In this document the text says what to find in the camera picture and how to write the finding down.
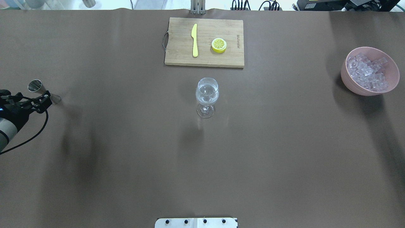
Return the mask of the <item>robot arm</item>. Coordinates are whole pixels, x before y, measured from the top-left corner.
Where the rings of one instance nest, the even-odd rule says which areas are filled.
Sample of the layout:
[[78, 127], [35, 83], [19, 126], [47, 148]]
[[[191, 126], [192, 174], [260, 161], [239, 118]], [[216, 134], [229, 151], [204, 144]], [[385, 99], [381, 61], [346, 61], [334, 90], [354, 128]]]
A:
[[[20, 92], [16, 95], [11, 95], [9, 90], [1, 90], [0, 95], [1, 154], [4, 154], [25, 145], [26, 143], [29, 143], [42, 133], [49, 121], [49, 113], [47, 110], [52, 105], [52, 94], [46, 90], [39, 97], [29, 98], [23, 96]], [[33, 112], [37, 112], [39, 114], [45, 113], [46, 115], [41, 129], [34, 136], [27, 139], [23, 143], [4, 150], [4, 148], [28, 122], [29, 116]]]

